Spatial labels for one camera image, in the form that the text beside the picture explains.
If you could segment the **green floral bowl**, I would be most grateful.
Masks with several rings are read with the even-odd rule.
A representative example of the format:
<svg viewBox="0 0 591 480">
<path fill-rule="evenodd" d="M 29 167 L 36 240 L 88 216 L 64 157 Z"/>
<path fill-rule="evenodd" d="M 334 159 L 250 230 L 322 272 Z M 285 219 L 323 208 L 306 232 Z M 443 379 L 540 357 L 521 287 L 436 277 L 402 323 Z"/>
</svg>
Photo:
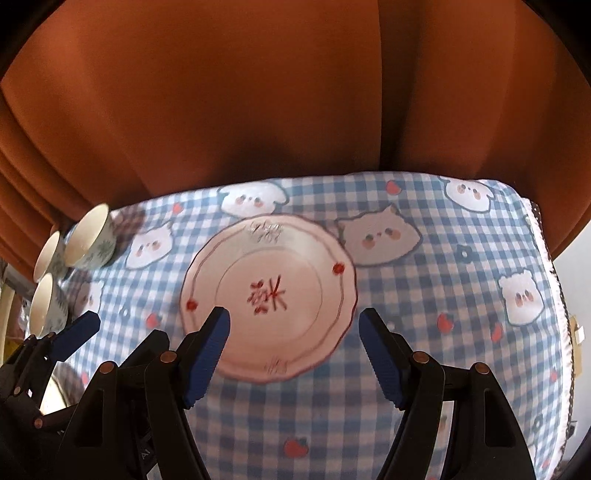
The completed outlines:
<svg viewBox="0 0 591 480">
<path fill-rule="evenodd" d="M 102 203 L 88 211 L 66 241 L 64 262 L 68 268 L 91 271 L 103 267 L 116 247 L 110 208 Z"/>
<path fill-rule="evenodd" d="M 43 245 L 33 270 L 33 281 L 39 283 L 47 273 L 56 280 L 64 279 L 67 266 L 64 261 L 65 241 L 59 231 L 53 232 Z"/>
<path fill-rule="evenodd" d="M 54 276 L 46 273 L 37 284 L 30 309 L 30 332 L 38 338 L 65 328 L 69 309 Z"/>
</svg>

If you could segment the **pink plate with red rim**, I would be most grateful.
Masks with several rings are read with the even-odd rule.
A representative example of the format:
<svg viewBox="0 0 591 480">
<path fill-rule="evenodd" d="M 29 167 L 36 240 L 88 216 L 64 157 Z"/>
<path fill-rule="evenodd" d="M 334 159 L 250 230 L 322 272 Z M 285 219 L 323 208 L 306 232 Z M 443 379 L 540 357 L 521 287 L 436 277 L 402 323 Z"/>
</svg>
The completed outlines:
<svg viewBox="0 0 591 480">
<path fill-rule="evenodd" d="M 300 216 L 262 215 L 228 226 L 197 252 L 179 310 L 186 332 L 198 330 L 214 307 L 228 310 L 219 374 L 266 384 L 327 360 L 356 302 L 356 269 L 334 235 Z"/>
</svg>

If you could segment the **blue checkered cartoon tablecloth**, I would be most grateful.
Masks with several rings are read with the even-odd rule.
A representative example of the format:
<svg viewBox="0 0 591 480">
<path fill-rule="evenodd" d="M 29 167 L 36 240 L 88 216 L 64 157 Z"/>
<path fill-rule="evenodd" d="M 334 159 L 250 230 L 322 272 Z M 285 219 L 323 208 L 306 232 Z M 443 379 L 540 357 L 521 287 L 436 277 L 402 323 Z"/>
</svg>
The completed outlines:
<svg viewBox="0 0 591 480">
<path fill-rule="evenodd" d="M 540 479 L 561 460 L 572 353 L 560 285 L 530 201 L 492 180 L 364 173 L 271 179 L 168 195 L 112 213 L 107 265 L 62 284 L 99 331 L 54 374 L 77 402 L 98 367 L 122 363 L 152 330 L 177 346 L 179 297 L 215 234 L 294 215 L 339 240 L 356 269 L 353 322 L 327 360 L 286 381 L 226 378 L 217 366 L 186 418 L 214 479 L 374 479 L 402 414 L 386 399 L 359 334 L 377 310 L 413 350 L 443 365 L 487 364 Z"/>
</svg>

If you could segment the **orange curtain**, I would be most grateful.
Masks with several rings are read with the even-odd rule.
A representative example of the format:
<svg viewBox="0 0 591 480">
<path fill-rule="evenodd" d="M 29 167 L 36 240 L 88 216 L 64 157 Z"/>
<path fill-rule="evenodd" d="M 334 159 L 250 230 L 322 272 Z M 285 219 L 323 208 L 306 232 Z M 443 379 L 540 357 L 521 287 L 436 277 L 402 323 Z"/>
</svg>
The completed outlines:
<svg viewBox="0 0 591 480">
<path fill-rule="evenodd" d="M 498 179 L 590 219 L 586 1 L 5 1 L 1 257 L 100 203 L 270 177 Z"/>
</svg>

